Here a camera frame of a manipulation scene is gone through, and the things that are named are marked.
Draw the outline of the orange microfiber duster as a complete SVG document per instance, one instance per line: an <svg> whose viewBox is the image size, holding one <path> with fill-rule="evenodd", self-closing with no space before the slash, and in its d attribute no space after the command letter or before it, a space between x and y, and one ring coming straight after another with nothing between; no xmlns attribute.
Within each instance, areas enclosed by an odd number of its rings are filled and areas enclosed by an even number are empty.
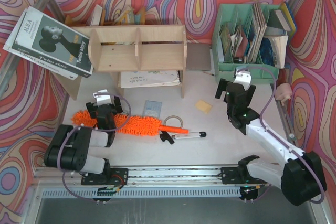
<svg viewBox="0 0 336 224"><path fill-rule="evenodd" d="M87 110L76 112L72 118L72 123L76 126L84 125L92 128L101 129L98 126L98 120L92 119ZM150 116L128 116L126 114L117 114L114 116L116 128L118 133L131 134L138 136L155 136L159 131L166 131L172 133L189 133L189 130L181 127L173 127L163 125L162 121Z"/></svg>

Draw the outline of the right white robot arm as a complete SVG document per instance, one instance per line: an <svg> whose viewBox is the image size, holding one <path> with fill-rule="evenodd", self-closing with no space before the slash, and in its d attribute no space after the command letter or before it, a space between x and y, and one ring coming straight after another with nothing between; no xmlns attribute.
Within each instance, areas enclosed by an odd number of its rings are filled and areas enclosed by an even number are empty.
<svg viewBox="0 0 336 224"><path fill-rule="evenodd" d="M276 161L269 163L258 155L250 155L238 162L233 171L221 169L223 184L250 184L266 182L279 188L285 198L299 206L307 201L320 204L324 201L327 183L321 158L313 151L305 152L276 133L250 108L255 85L246 89L240 83L219 81L215 97L224 95L227 116L233 127L262 146Z"/></svg>

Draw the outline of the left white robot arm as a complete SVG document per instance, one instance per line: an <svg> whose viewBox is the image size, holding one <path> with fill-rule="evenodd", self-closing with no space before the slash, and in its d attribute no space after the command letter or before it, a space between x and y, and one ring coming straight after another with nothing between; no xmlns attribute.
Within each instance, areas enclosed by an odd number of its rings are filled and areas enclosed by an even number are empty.
<svg viewBox="0 0 336 224"><path fill-rule="evenodd" d="M93 126L83 122L79 126L61 124L52 138L44 164L62 171L102 174L106 160L89 155L90 147L110 147L117 126L116 115L122 112L119 95L111 96L106 90L94 94L95 102L86 103L89 119L96 120Z"/></svg>

